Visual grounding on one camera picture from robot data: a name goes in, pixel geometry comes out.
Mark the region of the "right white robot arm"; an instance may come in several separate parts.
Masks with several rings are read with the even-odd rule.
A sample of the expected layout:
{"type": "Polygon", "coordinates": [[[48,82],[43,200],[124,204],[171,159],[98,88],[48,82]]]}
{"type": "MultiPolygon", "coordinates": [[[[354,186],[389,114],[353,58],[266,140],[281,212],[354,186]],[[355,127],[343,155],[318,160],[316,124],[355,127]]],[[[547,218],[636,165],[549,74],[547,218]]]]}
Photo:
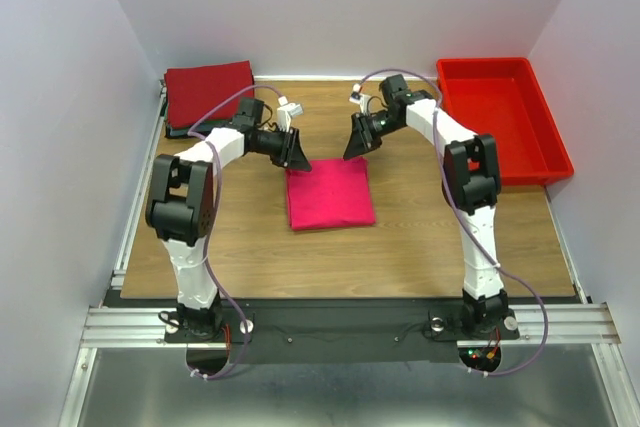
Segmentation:
{"type": "Polygon", "coordinates": [[[495,241],[495,214],[501,192],[497,143],[447,114],[442,95],[409,88],[402,72],[379,84],[383,108],[370,109],[372,97],[353,85],[349,101],[359,111],[351,116],[351,135],[343,158],[350,160],[382,146],[384,136],[405,127],[429,141],[440,168],[443,195],[456,217],[464,261],[462,306],[458,325],[482,337],[509,315],[495,241]]]}

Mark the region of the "pink t shirt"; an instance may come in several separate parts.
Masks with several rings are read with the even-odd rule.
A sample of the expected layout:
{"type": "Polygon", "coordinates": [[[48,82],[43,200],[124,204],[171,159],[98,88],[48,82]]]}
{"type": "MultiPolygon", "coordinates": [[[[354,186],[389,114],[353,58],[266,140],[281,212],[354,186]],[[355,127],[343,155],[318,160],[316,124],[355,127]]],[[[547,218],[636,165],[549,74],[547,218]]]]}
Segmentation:
{"type": "Polygon", "coordinates": [[[293,231],[376,223],[366,159],[313,160],[311,167],[309,172],[285,172],[288,220],[293,231]]]}

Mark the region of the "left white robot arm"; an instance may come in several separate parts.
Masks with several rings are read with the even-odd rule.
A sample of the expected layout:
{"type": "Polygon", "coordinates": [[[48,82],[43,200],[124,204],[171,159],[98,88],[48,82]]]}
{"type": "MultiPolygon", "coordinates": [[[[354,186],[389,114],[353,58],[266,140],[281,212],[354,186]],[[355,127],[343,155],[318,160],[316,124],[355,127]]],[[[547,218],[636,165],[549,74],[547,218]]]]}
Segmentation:
{"type": "Polygon", "coordinates": [[[170,334],[215,339],[223,324],[221,289],[208,265],[208,241],[221,194],[222,170],[248,153],[267,156],[273,165],[309,172],[292,120],[303,114],[299,103],[279,98],[276,124],[263,126],[267,105],[242,98],[236,114],[192,147],[153,162],[145,221],[168,253],[178,288],[176,311],[161,316],[170,334]]]}

